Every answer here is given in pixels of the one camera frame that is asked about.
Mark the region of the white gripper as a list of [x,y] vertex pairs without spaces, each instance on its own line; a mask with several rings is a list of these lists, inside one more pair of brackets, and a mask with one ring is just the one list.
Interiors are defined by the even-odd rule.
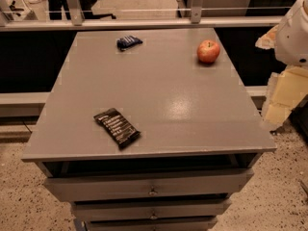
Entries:
[[275,47],[276,59],[288,64],[280,74],[269,77],[261,112],[262,127],[275,131],[308,95],[308,0],[296,0],[279,25],[258,38],[255,46]]

